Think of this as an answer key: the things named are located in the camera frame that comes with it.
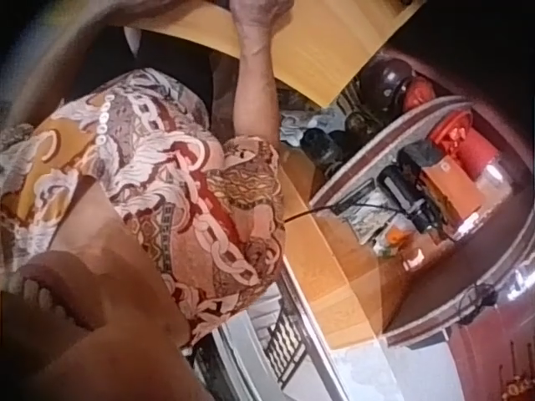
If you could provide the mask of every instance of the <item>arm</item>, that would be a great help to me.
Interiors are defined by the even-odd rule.
[[[8,116],[7,126],[39,125],[72,85],[84,55],[112,20],[129,21],[169,11],[183,0],[88,0],[79,16],[43,56],[27,79]]]
[[[271,57],[271,32],[251,28],[240,33],[240,71],[234,103],[236,135],[257,136],[279,144],[280,113]]]
[[[257,136],[279,145],[280,113],[273,75],[273,25],[293,0],[231,0],[241,46],[234,104],[236,135]]]

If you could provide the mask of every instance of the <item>hand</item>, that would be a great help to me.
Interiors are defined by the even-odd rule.
[[[138,18],[150,18],[167,13],[185,0],[89,0],[93,7],[110,13],[114,20],[121,22]]]
[[[238,31],[260,28],[271,32],[278,18],[290,11],[294,0],[230,0]]]

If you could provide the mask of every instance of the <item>person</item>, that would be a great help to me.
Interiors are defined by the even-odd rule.
[[[293,0],[230,1],[241,53],[223,146],[199,96],[148,66],[59,106],[108,23],[180,3],[86,2],[0,135],[4,372],[46,399],[209,399],[178,348],[281,269],[271,44]]]

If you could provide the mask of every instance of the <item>paisley print fabric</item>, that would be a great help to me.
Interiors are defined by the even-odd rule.
[[[83,175],[96,178],[159,269],[195,343],[275,280],[284,242],[278,155],[221,146],[187,88],[137,70],[0,140],[2,266],[46,251]]]

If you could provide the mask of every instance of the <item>electrical cord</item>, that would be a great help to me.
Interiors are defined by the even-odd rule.
[[[335,209],[337,209],[338,207],[340,206],[343,206],[344,204],[346,203],[346,201],[342,200],[338,203],[334,203],[332,205],[326,205],[326,206],[320,206],[320,207],[316,207],[314,209],[310,209],[308,211],[304,211],[302,213],[298,213],[297,215],[294,215],[294,216],[291,216],[289,217],[288,219],[286,219],[284,221],[284,223],[289,223],[291,221],[295,221],[297,219],[300,219],[301,217],[305,217],[305,216],[308,216],[308,215],[312,215],[312,214],[315,214],[315,213],[319,213],[320,211],[334,211]],[[357,206],[357,207],[369,207],[369,208],[372,208],[372,209],[380,209],[382,211],[393,211],[394,213],[400,213],[402,214],[403,216],[407,217],[410,219],[410,216],[403,210],[401,209],[396,209],[394,207],[390,207],[390,206],[383,206],[383,205],[372,205],[372,204],[369,204],[369,203],[359,203],[359,202],[355,202],[355,203],[351,203],[350,204],[351,206]],[[442,234],[442,236],[444,236],[447,240],[453,242],[454,244],[457,243],[457,240],[455,238],[453,238],[451,235],[449,235],[445,230],[443,230],[441,227],[436,227],[436,229]]]
[[[472,303],[474,309],[463,316],[462,309],[464,308],[462,307],[462,303],[472,289],[476,293],[476,300]],[[474,320],[476,320],[476,317],[479,316],[479,314],[485,307],[495,306],[497,300],[498,293],[496,291],[496,288],[494,288],[492,285],[486,283],[472,284],[470,287],[468,287],[464,294],[462,294],[462,297],[459,300],[459,303],[457,304],[457,317],[459,319],[459,324],[461,324],[462,326],[468,326]]]
[[[343,202],[335,203],[333,205],[328,205],[328,206],[320,206],[320,207],[317,207],[315,209],[310,209],[309,211],[304,211],[303,213],[298,213],[295,216],[289,217],[284,222],[285,223],[289,223],[290,221],[294,221],[294,220],[300,219],[301,217],[312,215],[312,214],[318,213],[320,211],[332,211],[334,208],[340,206],[341,204],[343,204]],[[395,213],[405,214],[402,210],[395,209],[394,207],[389,207],[389,206],[371,205],[371,204],[368,204],[368,203],[352,203],[351,205],[352,206],[357,206],[357,207],[369,207],[369,208],[372,208],[372,209],[381,209],[382,211],[393,211]]]

